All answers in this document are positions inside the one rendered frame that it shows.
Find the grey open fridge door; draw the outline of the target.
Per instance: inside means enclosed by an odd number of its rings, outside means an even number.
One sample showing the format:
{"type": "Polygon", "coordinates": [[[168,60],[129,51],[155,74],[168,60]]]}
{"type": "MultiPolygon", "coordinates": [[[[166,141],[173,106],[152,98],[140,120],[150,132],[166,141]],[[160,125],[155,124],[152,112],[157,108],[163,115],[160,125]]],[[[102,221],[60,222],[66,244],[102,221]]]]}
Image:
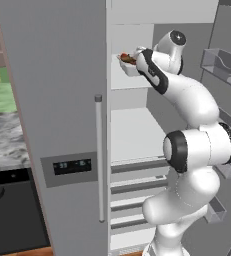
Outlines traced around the grey open fridge door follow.
{"type": "MultiPolygon", "coordinates": [[[[231,53],[231,0],[220,0],[208,47],[231,53]]],[[[208,87],[220,107],[220,117],[231,126],[231,85],[203,70],[201,82],[208,87]]],[[[221,177],[217,198],[227,210],[222,222],[209,224],[204,218],[185,235],[192,256],[231,256],[231,179],[221,177]]]]}

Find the white fridge body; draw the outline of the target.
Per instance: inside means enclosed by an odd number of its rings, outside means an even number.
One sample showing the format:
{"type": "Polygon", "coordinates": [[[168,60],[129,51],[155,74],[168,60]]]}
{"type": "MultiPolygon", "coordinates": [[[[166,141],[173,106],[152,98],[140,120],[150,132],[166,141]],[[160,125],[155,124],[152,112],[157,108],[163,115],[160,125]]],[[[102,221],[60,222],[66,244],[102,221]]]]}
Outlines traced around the white fridge body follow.
{"type": "MultiPolygon", "coordinates": [[[[144,76],[129,77],[125,74],[117,56],[127,53],[133,57],[138,46],[154,48],[164,35],[177,30],[180,24],[211,22],[217,2],[111,0],[111,167],[165,158],[163,142],[166,135],[187,128],[175,107],[144,76]]],[[[141,177],[167,178],[168,184],[155,188],[150,197],[175,184],[179,177],[169,164],[137,171],[141,177]]],[[[156,230],[155,225],[148,224],[149,229],[142,234],[147,245],[156,230]]]]}

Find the large clear door bin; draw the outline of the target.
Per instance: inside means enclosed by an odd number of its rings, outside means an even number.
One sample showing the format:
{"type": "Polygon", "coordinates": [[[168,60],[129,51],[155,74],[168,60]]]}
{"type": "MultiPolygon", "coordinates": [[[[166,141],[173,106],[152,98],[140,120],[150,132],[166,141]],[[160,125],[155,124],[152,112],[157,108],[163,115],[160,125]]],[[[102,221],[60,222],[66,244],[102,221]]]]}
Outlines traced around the large clear door bin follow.
{"type": "Polygon", "coordinates": [[[201,68],[231,85],[231,53],[219,48],[205,49],[201,68]]]}

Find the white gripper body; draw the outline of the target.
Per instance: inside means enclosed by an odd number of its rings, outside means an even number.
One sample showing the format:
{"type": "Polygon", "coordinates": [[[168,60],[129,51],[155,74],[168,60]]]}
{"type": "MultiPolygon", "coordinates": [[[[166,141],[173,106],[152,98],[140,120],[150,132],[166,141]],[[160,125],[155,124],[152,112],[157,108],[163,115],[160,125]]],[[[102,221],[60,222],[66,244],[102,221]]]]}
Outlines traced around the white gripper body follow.
{"type": "Polygon", "coordinates": [[[137,58],[138,55],[139,55],[142,51],[144,51],[145,49],[147,49],[147,48],[146,48],[146,47],[143,47],[143,46],[138,46],[138,47],[136,48],[136,50],[133,52],[133,58],[137,58]]]}

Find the white tupperware container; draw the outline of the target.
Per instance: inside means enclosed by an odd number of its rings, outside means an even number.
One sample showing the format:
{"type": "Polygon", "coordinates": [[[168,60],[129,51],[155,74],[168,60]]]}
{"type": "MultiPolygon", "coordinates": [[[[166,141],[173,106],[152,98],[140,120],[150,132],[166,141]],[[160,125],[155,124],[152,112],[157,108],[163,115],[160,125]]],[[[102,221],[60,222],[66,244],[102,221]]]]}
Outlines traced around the white tupperware container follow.
{"type": "Polygon", "coordinates": [[[139,72],[137,71],[136,65],[131,65],[129,63],[125,63],[121,60],[120,55],[117,56],[118,60],[119,60],[119,64],[122,68],[122,70],[125,72],[125,74],[129,77],[135,77],[135,76],[139,76],[139,72]]]}

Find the black dishwasher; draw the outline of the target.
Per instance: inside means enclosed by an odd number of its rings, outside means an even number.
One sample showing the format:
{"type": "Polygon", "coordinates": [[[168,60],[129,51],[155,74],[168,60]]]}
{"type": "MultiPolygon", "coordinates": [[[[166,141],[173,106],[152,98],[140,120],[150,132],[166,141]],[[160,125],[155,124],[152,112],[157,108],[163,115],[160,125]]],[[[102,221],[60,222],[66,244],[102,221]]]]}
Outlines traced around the black dishwasher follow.
{"type": "Polygon", "coordinates": [[[49,245],[31,169],[0,171],[0,256],[49,245]]]}

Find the brown fish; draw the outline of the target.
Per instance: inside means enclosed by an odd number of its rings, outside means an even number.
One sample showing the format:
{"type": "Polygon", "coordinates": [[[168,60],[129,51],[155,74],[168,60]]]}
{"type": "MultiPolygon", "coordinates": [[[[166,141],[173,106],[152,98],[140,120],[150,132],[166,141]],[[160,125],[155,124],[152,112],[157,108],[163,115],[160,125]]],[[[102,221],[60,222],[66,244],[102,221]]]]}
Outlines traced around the brown fish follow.
{"type": "Polygon", "coordinates": [[[136,65],[136,60],[130,56],[122,56],[121,57],[121,60],[125,63],[129,63],[131,65],[136,65]]]}

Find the white fridge drawer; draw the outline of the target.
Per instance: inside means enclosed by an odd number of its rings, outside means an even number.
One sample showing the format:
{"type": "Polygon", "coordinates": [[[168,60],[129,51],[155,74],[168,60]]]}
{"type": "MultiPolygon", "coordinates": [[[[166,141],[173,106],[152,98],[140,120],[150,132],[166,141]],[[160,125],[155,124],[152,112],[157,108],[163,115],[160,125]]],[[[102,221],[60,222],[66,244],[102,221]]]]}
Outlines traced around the white fridge drawer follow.
{"type": "Polygon", "coordinates": [[[119,229],[134,225],[145,224],[146,220],[142,214],[130,215],[125,217],[114,218],[111,220],[111,229],[119,229]]]}
{"type": "Polygon", "coordinates": [[[145,169],[152,169],[152,168],[160,168],[168,166],[168,163],[165,158],[157,158],[147,161],[141,161],[136,163],[126,163],[117,166],[111,167],[111,173],[123,173],[123,172],[130,172],[130,171],[137,171],[137,170],[145,170],[145,169]]]}
{"type": "Polygon", "coordinates": [[[150,198],[150,196],[134,197],[122,200],[112,201],[110,203],[110,209],[112,212],[133,209],[141,207],[143,202],[150,198]]]}
{"type": "Polygon", "coordinates": [[[165,176],[153,176],[148,178],[114,182],[111,184],[111,193],[121,194],[126,192],[134,192],[150,188],[164,187],[167,184],[168,180],[165,176]]]}

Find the grey fridge door with display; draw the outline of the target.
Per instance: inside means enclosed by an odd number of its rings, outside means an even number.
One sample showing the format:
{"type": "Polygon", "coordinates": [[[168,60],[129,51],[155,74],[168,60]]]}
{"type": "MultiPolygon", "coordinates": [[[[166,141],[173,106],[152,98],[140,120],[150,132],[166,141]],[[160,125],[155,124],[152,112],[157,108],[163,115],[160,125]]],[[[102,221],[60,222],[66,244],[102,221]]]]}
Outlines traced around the grey fridge door with display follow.
{"type": "Polygon", "coordinates": [[[54,256],[108,256],[107,0],[0,0],[0,41],[54,256]],[[99,222],[95,95],[102,95],[99,222]]]}

